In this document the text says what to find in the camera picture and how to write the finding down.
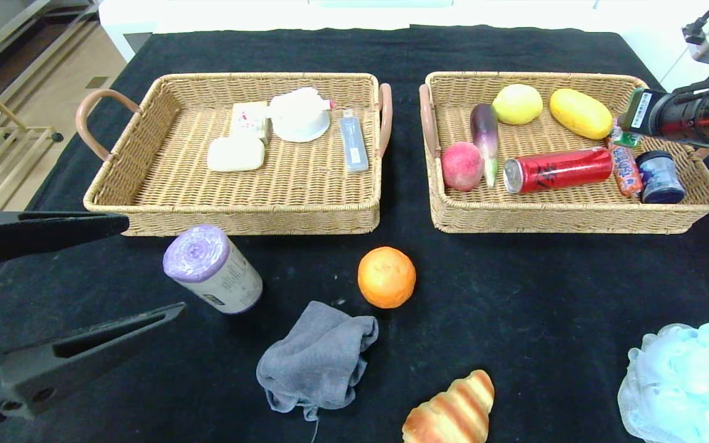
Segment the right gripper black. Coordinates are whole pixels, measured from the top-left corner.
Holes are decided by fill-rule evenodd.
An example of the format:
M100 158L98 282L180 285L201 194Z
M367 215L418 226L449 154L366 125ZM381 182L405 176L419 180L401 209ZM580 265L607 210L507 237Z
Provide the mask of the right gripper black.
M682 140L684 105L677 102L681 96L681 93L638 87L628 99L627 109L618 118L619 127L624 132L643 137Z

